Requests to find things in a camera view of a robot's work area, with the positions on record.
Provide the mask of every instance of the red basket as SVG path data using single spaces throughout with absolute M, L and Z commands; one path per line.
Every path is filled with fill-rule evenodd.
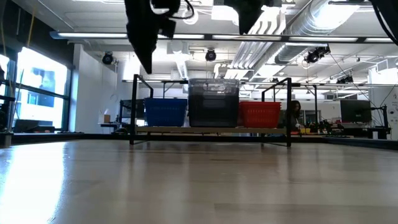
M 280 103 L 240 102 L 245 128 L 276 128 L 280 114 Z

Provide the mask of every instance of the blue basket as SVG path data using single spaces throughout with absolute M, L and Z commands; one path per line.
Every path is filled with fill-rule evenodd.
M 148 126 L 184 125 L 187 100 L 146 98 L 144 103 Z

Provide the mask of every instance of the wooden shelf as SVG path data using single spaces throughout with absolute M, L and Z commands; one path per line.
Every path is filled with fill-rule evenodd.
M 286 134 L 286 129 L 276 128 L 180 128 L 180 127 L 136 127 L 137 132 L 151 133 L 259 133 Z

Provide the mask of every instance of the plastic storage bin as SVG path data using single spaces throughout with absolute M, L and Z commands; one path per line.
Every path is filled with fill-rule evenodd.
M 280 103 L 240 102 L 245 128 L 276 128 L 280 115 Z
M 146 98 L 144 104 L 148 126 L 184 125 L 187 100 Z
M 234 128 L 238 125 L 239 80 L 189 80 L 191 127 Z

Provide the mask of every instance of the black bin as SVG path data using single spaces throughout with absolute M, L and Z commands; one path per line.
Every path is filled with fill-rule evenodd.
M 238 125 L 239 80 L 189 80 L 191 127 L 235 128 Z

